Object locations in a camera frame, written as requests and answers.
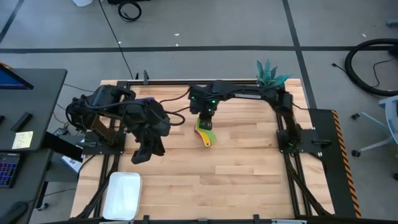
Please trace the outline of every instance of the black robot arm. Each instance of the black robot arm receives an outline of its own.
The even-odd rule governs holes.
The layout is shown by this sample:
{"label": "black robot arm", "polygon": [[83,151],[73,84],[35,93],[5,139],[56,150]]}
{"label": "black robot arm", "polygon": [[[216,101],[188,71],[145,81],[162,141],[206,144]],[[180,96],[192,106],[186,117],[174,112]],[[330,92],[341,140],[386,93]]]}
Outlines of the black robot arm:
{"label": "black robot arm", "polygon": [[211,118],[215,114],[220,101],[231,98],[266,101],[285,120],[287,127],[285,142],[295,146],[301,140],[302,128],[296,123],[293,114],[293,96],[284,88],[266,89],[260,86],[233,85],[226,81],[217,80],[206,86],[191,86],[188,98],[191,113],[199,114],[199,128],[207,130],[212,129]]}
{"label": "black robot arm", "polygon": [[152,154],[163,156],[161,136],[168,136],[170,118],[153,98],[136,99],[133,91],[112,85],[100,86],[92,95],[74,98],[66,108],[68,121],[80,131],[93,131],[101,144],[118,145],[117,132],[108,129],[100,116],[119,119],[141,145],[132,163],[148,161]]}

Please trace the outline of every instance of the wooden tabletop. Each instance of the wooden tabletop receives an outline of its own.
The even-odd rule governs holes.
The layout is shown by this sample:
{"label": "wooden tabletop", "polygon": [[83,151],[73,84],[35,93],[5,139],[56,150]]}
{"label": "wooden tabletop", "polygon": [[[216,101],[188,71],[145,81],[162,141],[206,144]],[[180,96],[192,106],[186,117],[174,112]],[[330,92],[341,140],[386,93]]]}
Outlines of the wooden tabletop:
{"label": "wooden tabletop", "polygon": [[[133,86],[132,89],[138,98],[153,96],[160,101],[184,94],[187,86]],[[307,107],[300,80],[287,80],[286,89],[293,94],[296,105]],[[163,106],[175,111],[189,106],[189,101],[185,97],[165,102]],[[294,113],[303,128],[312,127],[308,111],[295,108]],[[275,113],[267,103],[245,99],[220,102],[213,118],[213,132],[218,141],[209,148],[204,147],[193,131],[197,115],[189,110],[181,114],[186,122],[171,127],[170,135],[162,138],[165,156],[153,155],[148,162],[132,164],[132,153],[139,145],[132,134],[127,135],[119,171],[137,172],[142,177],[141,204],[135,219],[141,220],[144,215],[150,215],[152,220],[252,219],[253,214],[261,218],[294,217],[284,159],[275,135]],[[178,122],[177,117],[170,118]],[[307,187],[333,213],[321,162],[308,154],[301,154],[301,159]],[[78,215],[96,192],[102,160],[103,156],[96,156],[81,171],[71,217]],[[297,195],[303,214],[299,190]]]}

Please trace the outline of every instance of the hazard stripe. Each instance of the hazard stripe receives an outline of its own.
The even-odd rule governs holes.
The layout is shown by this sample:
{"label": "hazard stripe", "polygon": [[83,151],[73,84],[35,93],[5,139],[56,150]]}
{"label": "hazard stripe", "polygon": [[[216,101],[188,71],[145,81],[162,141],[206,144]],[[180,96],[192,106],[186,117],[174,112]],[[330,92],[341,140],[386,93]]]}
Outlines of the hazard stripe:
{"label": "hazard stripe", "polygon": [[348,181],[348,185],[349,185],[349,191],[351,192],[351,199],[353,200],[355,215],[357,218],[361,218],[361,212],[359,210],[359,203],[358,203],[358,199],[356,197],[356,192],[355,192],[355,187],[354,187],[353,175],[351,173],[351,169],[349,168],[346,147],[344,145],[344,140],[343,140],[343,133],[341,132],[340,122],[338,121],[338,114],[337,114],[337,111],[335,111],[335,110],[332,110],[331,112],[333,113],[333,118],[334,118],[335,124],[336,124],[337,137],[338,137],[338,141],[340,144],[341,155],[343,156],[344,168],[346,170],[346,176],[347,176],[347,181]]}

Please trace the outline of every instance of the monitor screen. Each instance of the monitor screen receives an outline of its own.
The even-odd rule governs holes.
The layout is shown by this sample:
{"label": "monitor screen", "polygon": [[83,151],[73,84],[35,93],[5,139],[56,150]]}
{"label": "monitor screen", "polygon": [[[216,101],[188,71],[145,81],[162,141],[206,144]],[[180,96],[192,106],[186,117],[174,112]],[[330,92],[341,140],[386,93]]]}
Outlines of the monitor screen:
{"label": "monitor screen", "polygon": [[33,86],[6,67],[0,65],[0,89],[31,90]]}

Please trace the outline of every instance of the black hose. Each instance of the black hose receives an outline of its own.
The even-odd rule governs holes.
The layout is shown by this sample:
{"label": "black hose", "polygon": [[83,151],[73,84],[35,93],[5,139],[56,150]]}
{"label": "black hose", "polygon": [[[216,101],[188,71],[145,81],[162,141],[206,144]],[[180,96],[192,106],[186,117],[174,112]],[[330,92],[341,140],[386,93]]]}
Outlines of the black hose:
{"label": "black hose", "polygon": [[[136,17],[129,17],[127,15],[127,13],[122,12],[122,8],[123,6],[127,5],[127,4],[132,4],[133,6],[135,6],[138,9],[138,16]],[[119,16],[122,20],[126,21],[126,22],[134,22],[136,21],[138,18],[141,17],[142,14],[142,10],[141,7],[138,5],[138,3],[136,3],[135,1],[124,1],[122,3],[120,3],[119,7],[118,7],[118,12],[119,12]]]}
{"label": "black hose", "polygon": [[368,40],[363,42],[362,44],[357,45],[353,50],[351,50],[345,60],[345,67],[346,67],[346,72],[348,78],[357,86],[359,86],[361,89],[368,93],[372,93],[375,95],[379,96],[396,96],[398,95],[398,91],[389,91],[389,90],[378,90],[368,84],[366,84],[362,79],[360,79],[357,74],[355,73],[353,66],[352,66],[352,61],[354,55],[361,49],[365,47],[369,47],[371,45],[376,45],[376,44],[392,44],[392,45],[398,45],[398,39],[374,39],[374,40]]}

